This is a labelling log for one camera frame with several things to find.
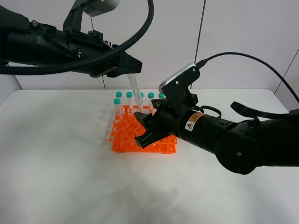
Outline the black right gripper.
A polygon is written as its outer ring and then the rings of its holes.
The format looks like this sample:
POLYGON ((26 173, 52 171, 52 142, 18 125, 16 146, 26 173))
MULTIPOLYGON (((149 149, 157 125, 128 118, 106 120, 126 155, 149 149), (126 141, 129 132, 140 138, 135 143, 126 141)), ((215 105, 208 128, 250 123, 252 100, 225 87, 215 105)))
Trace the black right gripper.
POLYGON ((152 104, 157 112, 152 113, 135 112, 136 120, 144 127, 144 132, 134 137, 135 142, 141 148, 146 148, 160 139, 173 135, 184 139, 183 133, 186 131, 185 124, 188 115, 192 115, 201 109, 196 106, 198 97, 191 93, 193 105, 181 105, 173 107, 168 99, 157 98, 152 100, 152 104))

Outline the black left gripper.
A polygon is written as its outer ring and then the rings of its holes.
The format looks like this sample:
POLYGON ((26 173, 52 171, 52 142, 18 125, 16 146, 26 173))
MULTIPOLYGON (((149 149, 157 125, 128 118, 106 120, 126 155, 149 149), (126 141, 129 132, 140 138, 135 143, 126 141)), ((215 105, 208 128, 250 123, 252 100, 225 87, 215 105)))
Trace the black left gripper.
POLYGON ((101 63, 107 62, 110 59, 114 59, 125 53, 125 50, 132 47, 140 38, 142 37, 142 28, 140 28, 131 38, 125 41, 123 44, 116 46, 109 51, 98 55, 89 57, 87 59, 80 59, 77 62, 69 62, 66 64, 59 64, 49 67, 42 67, 42 75, 57 74, 67 71, 75 71, 80 68, 87 68, 94 65, 99 65, 101 63))

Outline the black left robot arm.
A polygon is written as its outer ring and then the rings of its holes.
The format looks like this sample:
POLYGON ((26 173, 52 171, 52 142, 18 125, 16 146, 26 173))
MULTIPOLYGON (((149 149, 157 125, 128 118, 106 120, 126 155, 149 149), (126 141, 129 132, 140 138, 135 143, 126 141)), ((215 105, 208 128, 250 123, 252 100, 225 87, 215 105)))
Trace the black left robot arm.
POLYGON ((101 32, 61 31, 0 8, 1 65, 54 66, 99 56, 113 48, 101 32))

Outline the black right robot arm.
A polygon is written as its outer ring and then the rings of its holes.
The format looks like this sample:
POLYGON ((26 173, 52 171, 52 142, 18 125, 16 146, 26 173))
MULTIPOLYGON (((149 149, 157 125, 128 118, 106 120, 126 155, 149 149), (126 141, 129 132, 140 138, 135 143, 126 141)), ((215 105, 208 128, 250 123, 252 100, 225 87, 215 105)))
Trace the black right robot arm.
POLYGON ((135 137, 146 148, 170 135, 214 154, 227 170, 246 175, 261 166, 299 164, 299 111, 268 113, 233 102, 231 108, 246 119, 233 122, 204 113, 196 94, 167 96, 152 101, 154 114, 135 112, 145 133, 135 137))

